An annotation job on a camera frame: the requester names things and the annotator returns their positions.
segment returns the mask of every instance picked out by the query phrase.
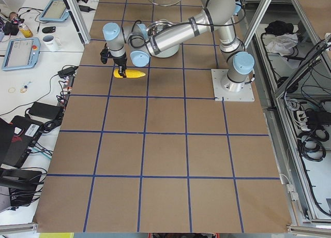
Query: mug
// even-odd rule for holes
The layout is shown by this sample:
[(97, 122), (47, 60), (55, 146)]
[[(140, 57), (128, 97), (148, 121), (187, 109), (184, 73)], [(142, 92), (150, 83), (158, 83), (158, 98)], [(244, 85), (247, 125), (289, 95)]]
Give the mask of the mug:
[(62, 46), (60, 39), (55, 38), (52, 35), (44, 36), (42, 41), (51, 52), (58, 51), (60, 49), (60, 47)]

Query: grid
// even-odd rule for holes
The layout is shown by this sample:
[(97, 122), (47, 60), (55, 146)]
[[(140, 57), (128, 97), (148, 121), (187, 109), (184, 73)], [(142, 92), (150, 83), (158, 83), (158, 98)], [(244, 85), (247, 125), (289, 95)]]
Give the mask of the grid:
[(144, 68), (128, 61), (146, 73), (139, 79), (116, 79), (115, 65), (100, 62), (105, 23), (181, 22), (199, 5), (100, 0), (38, 205), (39, 232), (286, 231), (259, 102), (214, 100), (210, 69), (226, 66), (214, 35)]

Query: black bag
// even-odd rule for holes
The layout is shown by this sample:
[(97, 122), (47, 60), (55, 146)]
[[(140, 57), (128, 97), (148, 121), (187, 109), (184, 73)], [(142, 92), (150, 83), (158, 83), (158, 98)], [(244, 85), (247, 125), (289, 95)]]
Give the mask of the black bag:
[(283, 21), (274, 21), (269, 24), (268, 27), (265, 28), (265, 32), (267, 34), (272, 35), (284, 35), (284, 34), (292, 34), (293, 33), (293, 24), (285, 23)]

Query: screen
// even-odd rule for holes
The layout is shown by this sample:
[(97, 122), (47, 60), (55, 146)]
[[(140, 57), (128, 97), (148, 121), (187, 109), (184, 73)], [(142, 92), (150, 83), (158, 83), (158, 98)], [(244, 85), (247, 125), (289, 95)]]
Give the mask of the screen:
[(63, 15), (65, 9), (66, 5), (63, 1), (52, 1), (42, 17), (49, 19), (59, 19)]
[(11, 43), (6, 67), (26, 66), (29, 64), (33, 40), (15, 40)]

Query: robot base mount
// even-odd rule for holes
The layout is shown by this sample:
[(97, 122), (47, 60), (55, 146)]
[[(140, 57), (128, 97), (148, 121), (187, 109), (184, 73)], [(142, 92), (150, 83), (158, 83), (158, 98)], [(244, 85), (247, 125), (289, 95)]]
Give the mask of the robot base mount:
[(221, 85), (221, 80), (226, 77), (227, 69), (212, 69), (214, 96), (216, 101), (229, 102), (254, 102), (254, 94), (251, 84), (245, 84), (239, 92), (230, 92)]

